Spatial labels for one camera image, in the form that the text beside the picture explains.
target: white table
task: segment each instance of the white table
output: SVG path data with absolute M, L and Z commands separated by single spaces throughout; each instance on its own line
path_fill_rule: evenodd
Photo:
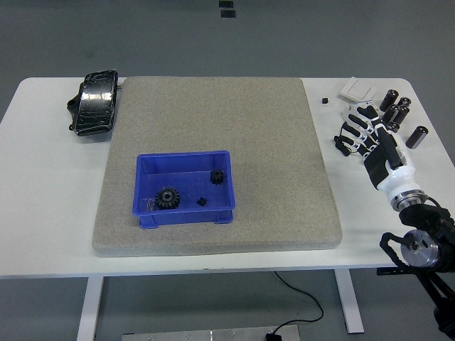
M 0 124 L 0 278 L 88 276 L 78 337 L 84 340 L 95 331 L 103 276 L 335 269 L 348 331 L 363 331 L 348 270 L 392 266 L 379 247 L 382 233 L 403 235 L 410 228 L 401 225 L 385 195 L 371 185 L 361 158 L 345 158 L 334 148 L 341 111 L 350 102 L 338 95 L 347 79 L 302 79 L 340 215 L 343 241 L 338 247 L 125 258 L 99 258 L 91 246 L 110 134 L 80 138 L 68 131 L 66 102 L 82 81 L 24 80 Z M 373 98 L 377 105 L 388 89 L 412 100 L 400 134 L 405 140 L 418 125 L 429 129 L 421 145 L 410 151 L 417 182 L 455 212 L 455 168 L 411 85 L 400 79 L 364 81 L 378 87 Z M 322 97 L 329 103 L 322 104 Z

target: blue plastic bin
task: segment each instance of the blue plastic bin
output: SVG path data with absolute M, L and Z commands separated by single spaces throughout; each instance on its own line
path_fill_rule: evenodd
M 210 181 L 210 172 L 223 170 L 219 185 Z M 154 205 L 156 194 L 163 188 L 175 188 L 180 204 L 170 210 Z M 200 197 L 207 200 L 198 204 Z M 228 151 L 195 153 L 142 154 L 137 157 L 133 215 L 142 229 L 166 224 L 190 222 L 232 222 L 235 207 L 234 187 Z

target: large black gear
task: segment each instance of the large black gear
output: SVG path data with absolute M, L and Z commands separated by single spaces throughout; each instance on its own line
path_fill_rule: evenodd
M 172 187 L 163 188 L 155 197 L 155 205 L 159 210 L 177 208 L 180 204 L 180 194 Z
M 213 185 L 219 185 L 223 182 L 225 175 L 221 169 L 215 169 L 210 172 L 210 181 Z

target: foam mat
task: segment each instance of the foam mat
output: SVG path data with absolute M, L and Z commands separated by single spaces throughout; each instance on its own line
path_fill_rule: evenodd
M 129 77 L 122 85 L 93 233 L 100 256 L 331 249 L 341 228 L 298 78 Z M 140 229 L 141 153 L 228 150 L 230 224 Z

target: floor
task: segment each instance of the floor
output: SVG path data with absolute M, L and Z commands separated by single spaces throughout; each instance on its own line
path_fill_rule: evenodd
M 0 1 L 0 119 L 27 77 L 83 77 L 110 68 L 121 77 L 401 77 L 455 161 L 455 2 L 234 0 L 234 6 L 237 18 L 221 19 L 215 0 Z M 65 108 L 62 114 L 69 115 Z M 415 277 L 377 277 L 374 269 L 351 275 L 365 327 L 359 335 L 346 333 L 332 271 L 282 274 L 325 310 L 321 321 L 301 325 L 301 340 L 448 340 Z M 455 285 L 453 274 L 444 278 Z M 1 338 L 75 340 L 86 283 L 0 281 Z M 278 325 L 317 313 L 267 272 L 106 278 L 96 340 Z

